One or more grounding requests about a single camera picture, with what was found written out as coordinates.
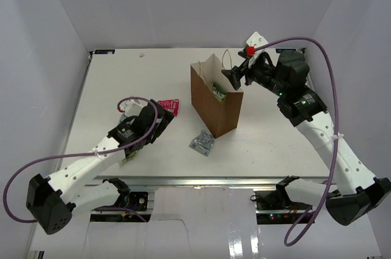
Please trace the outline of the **green snack packet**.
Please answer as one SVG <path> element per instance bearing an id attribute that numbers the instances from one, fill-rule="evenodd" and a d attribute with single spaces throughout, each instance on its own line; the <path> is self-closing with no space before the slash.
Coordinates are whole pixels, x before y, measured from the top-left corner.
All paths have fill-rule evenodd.
<path id="1" fill-rule="evenodd" d="M 120 164 L 126 164 L 127 162 L 131 161 L 135 156 L 137 155 L 137 152 L 134 151 L 128 155 L 126 155 L 121 161 Z"/>
<path id="2" fill-rule="evenodd" d="M 212 82 L 211 92 L 220 103 L 225 101 L 227 91 L 217 82 Z"/>

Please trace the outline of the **red snack packet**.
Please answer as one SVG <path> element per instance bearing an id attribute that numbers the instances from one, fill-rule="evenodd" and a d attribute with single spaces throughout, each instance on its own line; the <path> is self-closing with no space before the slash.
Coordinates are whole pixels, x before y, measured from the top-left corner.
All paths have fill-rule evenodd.
<path id="1" fill-rule="evenodd" d="M 171 99 L 171 100 L 159 100 L 158 104 L 164 108 L 165 110 L 173 113 L 176 117 L 178 115 L 180 100 L 179 99 Z"/>

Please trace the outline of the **green snack packet front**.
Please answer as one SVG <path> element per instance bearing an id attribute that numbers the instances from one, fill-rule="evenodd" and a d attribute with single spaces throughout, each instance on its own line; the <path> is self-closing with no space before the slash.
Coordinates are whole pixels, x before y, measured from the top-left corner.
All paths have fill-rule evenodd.
<path id="1" fill-rule="evenodd" d="M 128 155 L 126 155 L 121 161 L 120 164 L 126 164 L 127 162 L 131 161 L 135 156 L 137 155 L 137 152 L 134 151 Z"/>

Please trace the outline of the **grey snack packet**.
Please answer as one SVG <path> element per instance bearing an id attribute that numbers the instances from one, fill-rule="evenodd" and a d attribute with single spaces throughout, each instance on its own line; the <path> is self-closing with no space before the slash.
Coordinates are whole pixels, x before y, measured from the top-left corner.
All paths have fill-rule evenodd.
<path id="1" fill-rule="evenodd" d="M 202 130 L 201 133 L 193 138 L 189 144 L 189 148 L 195 150 L 203 156 L 208 156 L 215 143 L 215 138 L 206 130 Z"/>

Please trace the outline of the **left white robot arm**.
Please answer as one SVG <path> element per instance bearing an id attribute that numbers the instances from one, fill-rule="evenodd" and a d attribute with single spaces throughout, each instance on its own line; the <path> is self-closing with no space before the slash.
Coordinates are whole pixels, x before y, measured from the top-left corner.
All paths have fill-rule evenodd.
<path id="1" fill-rule="evenodd" d="M 47 235 L 59 232 L 77 213 L 133 211 L 130 188 L 119 178 L 87 186 L 113 164 L 154 143 L 175 117 L 155 100 L 145 106 L 132 103 L 125 108 L 125 112 L 130 111 L 138 115 L 127 115 L 86 155 L 47 177 L 37 174 L 30 179 L 26 207 Z"/>

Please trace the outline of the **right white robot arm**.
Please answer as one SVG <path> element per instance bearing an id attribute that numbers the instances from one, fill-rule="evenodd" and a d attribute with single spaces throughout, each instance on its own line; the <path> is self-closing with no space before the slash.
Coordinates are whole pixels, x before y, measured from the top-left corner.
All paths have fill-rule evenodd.
<path id="1" fill-rule="evenodd" d="M 327 106 L 306 84 L 309 66 L 300 51 L 283 51 L 276 64 L 268 53 L 257 53 L 247 56 L 239 67 L 221 72 L 235 90 L 244 79 L 247 86 L 256 82 L 277 95 L 280 112 L 310 142 L 333 175 L 323 207 L 336 222 L 351 224 L 390 194 L 390 180 L 376 177 L 343 135 L 334 133 Z"/>

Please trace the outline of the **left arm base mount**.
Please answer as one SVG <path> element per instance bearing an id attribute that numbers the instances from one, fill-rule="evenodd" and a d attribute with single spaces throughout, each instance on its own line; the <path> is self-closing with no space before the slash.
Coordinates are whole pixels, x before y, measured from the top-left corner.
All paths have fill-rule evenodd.
<path id="1" fill-rule="evenodd" d="M 125 199 L 124 206 L 134 211 L 146 211 L 148 206 L 148 192 L 130 192 Z"/>

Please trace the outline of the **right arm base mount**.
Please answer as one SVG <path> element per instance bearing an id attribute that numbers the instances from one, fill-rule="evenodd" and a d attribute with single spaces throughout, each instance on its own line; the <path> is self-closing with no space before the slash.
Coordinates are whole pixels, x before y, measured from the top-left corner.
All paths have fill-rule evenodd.
<path id="1" fill-rule="evenodd" d="M 309 206 L 305 203 L 291 202 L 282 198 L 276 191 L 255 191 L 250 200 L 256 204 L 256 209 L 266 210 L 305 210 Z"/>

